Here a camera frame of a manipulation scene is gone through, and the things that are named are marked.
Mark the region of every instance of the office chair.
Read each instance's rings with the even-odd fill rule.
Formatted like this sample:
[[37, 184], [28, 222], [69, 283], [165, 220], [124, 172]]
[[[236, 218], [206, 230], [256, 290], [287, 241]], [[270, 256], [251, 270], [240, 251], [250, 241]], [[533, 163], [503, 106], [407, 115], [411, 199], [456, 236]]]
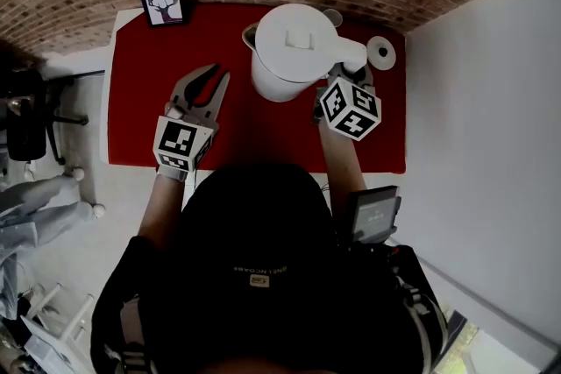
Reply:
[[54, 158], [60, 166], [66, 164], [57, 150], [53, 123], [84, 126], [89, 121], [87, 117], [70, 119], [55, 115], [64, 87], [72, 83], [72, 79], [65, 78], [44, 81], [35, 70], [11, 72], [4, 76], [2, 88], [8, 106], [7, 141], [11, 159], [30, 161], [45, 156], [46, 133]]

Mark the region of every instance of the red tablecloth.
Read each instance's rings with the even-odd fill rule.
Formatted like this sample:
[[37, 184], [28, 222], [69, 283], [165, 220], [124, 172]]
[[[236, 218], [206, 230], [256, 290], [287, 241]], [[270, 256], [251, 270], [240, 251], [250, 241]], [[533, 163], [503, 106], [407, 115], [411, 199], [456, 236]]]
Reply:
[[[231, 80], [217, 119], [220, 131], [199, 168], [279, 161], [311, 173], [325, 172], [318, 129], [310, 122], [315, 87], [291, 102], [274, 103], [252, 86], [251, 50], [241, 33], [269, 10], [258, 5], [199, 4], [188, 25], [151, 29], [141, 15], [124, 26], [117, 33], [110, 83], [109, 162], [156, 166], [152, 153], [156, 123], [175, 83], [193, 69], [217, 62], [230, 70]], [[382, 101], [382, 123], [355, 146], [364, 173], [404, 173], [405, 39], [351, 20], [337, 32], [363, 43], [381, 35], [395, 47], [397, 64], [391, 70], [371, 67]]]

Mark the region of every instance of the forearm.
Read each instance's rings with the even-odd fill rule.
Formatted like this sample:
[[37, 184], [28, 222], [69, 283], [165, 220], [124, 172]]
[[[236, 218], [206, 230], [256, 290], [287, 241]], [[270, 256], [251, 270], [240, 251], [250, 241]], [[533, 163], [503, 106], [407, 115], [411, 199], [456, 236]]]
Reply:
[[366, 184], [352, 140], [330, 130], [324, 118], [319, 124], [319, 134], [330, 183], [331, 214], [336, 222], [341, 222], [349, 193], [366, 190]]
[[184, 191], [185, 183], [157, 175], [138, 235], [165, 249], [181, 216]]

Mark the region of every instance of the gray pants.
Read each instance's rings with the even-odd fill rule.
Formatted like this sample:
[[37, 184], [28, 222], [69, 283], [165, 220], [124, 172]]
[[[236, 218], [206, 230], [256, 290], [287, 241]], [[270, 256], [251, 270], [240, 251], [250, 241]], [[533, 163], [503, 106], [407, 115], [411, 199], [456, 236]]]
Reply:
[[37, 230], [37, 245], [42, 245], [76, 224], [93, 220], [92, 207], [84, 201], [39, 210], [63, 190], [74, 189], [77, 185], [72, 176], [62, 174], [6, 189], [0, 193], [0, 228], [33, 222]]

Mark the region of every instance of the white kettle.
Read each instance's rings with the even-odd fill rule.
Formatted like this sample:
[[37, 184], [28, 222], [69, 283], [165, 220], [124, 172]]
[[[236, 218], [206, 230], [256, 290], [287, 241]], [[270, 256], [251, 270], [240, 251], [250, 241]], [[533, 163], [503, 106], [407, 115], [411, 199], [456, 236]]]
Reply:
[[331, 21], [308, 5], [286, 4], [248, 26], [252, 82], [267, 100], [287, 102], [323, 78], [335, 63], [353, 74], [366, 65], [366, 46], [337, 35]]

